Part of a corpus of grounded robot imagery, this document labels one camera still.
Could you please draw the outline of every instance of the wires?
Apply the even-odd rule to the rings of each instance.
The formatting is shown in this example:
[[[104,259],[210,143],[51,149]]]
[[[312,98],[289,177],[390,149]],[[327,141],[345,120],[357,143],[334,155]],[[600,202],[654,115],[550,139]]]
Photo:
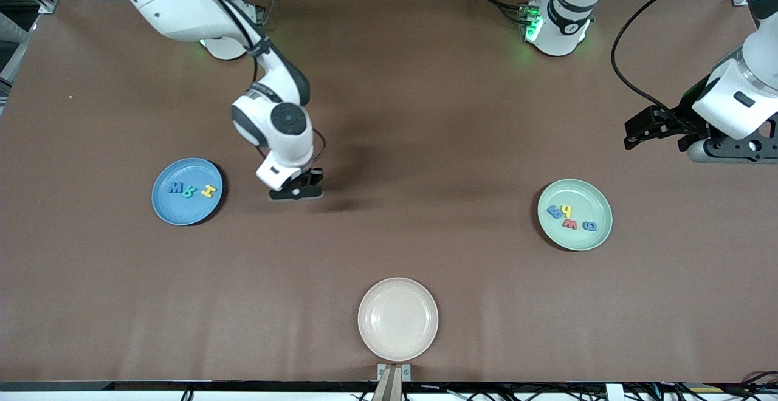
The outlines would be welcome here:
[[[476,392],[476,393],[470,395],[470,398],[467,398],[467,401],[473,401],[473,399],[476,398],[476,396],[478,396],[478,395],[486,396],[486,398],[489,398],[489,401],[496,401],[491,395],[489,395],[486,392]]]
[[[439,387],[439,386],[436,386],[436,385],[425,385],[425,384],[422,384],[421,387],[424,388],[424,389],[435,389],[435,390],[440,390],[440,391],[443,391],[443,392],[447,392],[450,395],[456,396],[456,398],[464,399],[465,401],[467,401],[467,397],[465,397],[464,395],[461,395],[459,393],[456,393],[455,391],[450,390],[450,389],[443,389],[442,387]]]
[[[192,390],[191,385],[187,387],[186,390],[184,390],[184,393],[181,395],[181,401],[192,401],[195,397],[195,391]]]
[[[514,24],[532,24],[531,21],[528,21],[528,19],[518,19],[511,16],[511,14],[508,13],[508,11],[519,11],[521,8],[517,5],[509,5],[508,3],[500,2],[499,0],[486,0],[487,2],[492,3],[492,5],[497,6],[497,8],[500,10],[500,12],[503,14],[503,16],[508,19],[509,22],[514,22]]]
[[[224,4],[223,0],[216,0],[216,2],[219,3],[219,5],[222,6],[222,9],[227,13],[227,15],[230,16],[230,19],[232,19],[234,24],[238,27],[238,29],[241,31],[241,33],[243,34],[244,38],[246,39],[246,43],[251,46],[251,44],[253,44],[253,43],[251,42],[251,38],[248,35],[248,32],[245,30],[245,28],[241,24],[241,21],[239,21],[239,19],[237,19],[237,17],[233,13],[233,11]]]
[[[743,382],[743,384],[751,384],[758,380],[764,379],[765,377],[769,377],[771,375],[778,375],[778,371],[767,371],[767,372],[761,372],[759,374],[754,375],[750,379],[747,379]]]
[[[272,2],[270,2],[270,7],[267,8],[267,11],[265,11],[265,13],[263,14],[263,16],[262,16],[262,27],[264,27],[264,25],[267,24],[267,22],[270,21],[270,13],[273,12],[273,6],[275,6],[275,1],[276,0],[273,0]]]
[[[619,79],[628,88],[630,88],[630,90],[634,91],[639,96],[644,97],[646,100],[649,100],[651,103],[653,103],[654,105],[658,106],[659,109],[661,109],[665,114],[669,115],[670,118],[675,120],[676,123],[678,123],[679,125],[685,127],[690,132],[698,133],[697,132],[697,128],[694,128],[692,125],[689,125],[689,124],[687,124],[684,121],[681,121],[681,119],[678,118],[678,116],[675,115],[675,113],[673,113],[673,111],[670,111],[670,108],[668,108],[665,104],[660,102],[659,99],[656,99],[656,97],[654,97],[654,96],[648,94],[647,92],[641,90],[640,88],[635,86],[632,82],[630,82],[630,80],[625,78],[624,75],[622,74],[622,72],[619,70],[619,66],[616,65],[616,47],[619,46],[619,41],[622,39],[622,36],[624,35],[624,32],[627,30],[628,27],[630,27],[630,24],[633,24],[633,21],[635,21],[635,19],[640,14],[642,14],[642,12],[644,10],[647,10],[647,8],[649,6],[651,6],[651,5],[653,5],[653,3],[655,3],[655,2],[656,2],[656,0],[649,0],[644,5],[640,6],[640,9],[637,10],[637,12],[634,13],[633,16],[631,16],[630,19],[628,19],[627,22],[625,22],[624,26],[622,27],[622,30],[619,31],[618,35],[616,35],[616,39],[613,41],[613,47],[611,47],[611,66],[613,67],[613,72],[616,73],[616,75],[619,77]]]
[[[322,154],[325,152],[325,149],[327,149],[327,139],[324,135],[322,135],[321,132],[319,132],[318,129],[314,128],[314,133],[319,136],[320,139],[322,139],[322,148],[319,149],[319,153],[316,154],[316,157],[314,158],[314,163],[316,161],[319,161],[320,158],[322,158]]]
[[[498,0],[486,0],[487,2],[492,3],[492,5],[496,5],[498,7],[507,9],[507,10],[519,10],[519,6],[517,5],[509,5],[508,3],[503,3]]]
[[[685,390],[688,393],[691,393],[692,396],[697,398],[699,401],[707,401],[705,398],[702,398],[702,396],[698,395],[697,392],[694,392],[693,390],[689,389],[689,387],[683,383],[676,383],[677,387]]]

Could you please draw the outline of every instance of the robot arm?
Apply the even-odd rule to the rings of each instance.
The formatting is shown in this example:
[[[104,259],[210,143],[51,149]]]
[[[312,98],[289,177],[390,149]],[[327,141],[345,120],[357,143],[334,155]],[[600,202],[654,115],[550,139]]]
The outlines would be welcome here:
[[[537,7],[539,15],[526,30],[525,39],[547,55],[570,54],[586,38],[598,1],[533,0],[530,6]]]
[[[695,162],[778,163],[778,0],[748,0],[748,7],[757,30],[670,114],[652,105],[626,122],[626,149],[682,134],[678,148]],[[758,131],[765,122],[769,136]]]
[[[256,147],[270,149],[256,176],[274,200],[319,197],[320,169],[311,169],[314,136],[303,105],[305,75],[273,46],[243,12],[226,0],[130,0],[154,29],[175,41],[231,38],[265,74],[233,102],[235,129]]]

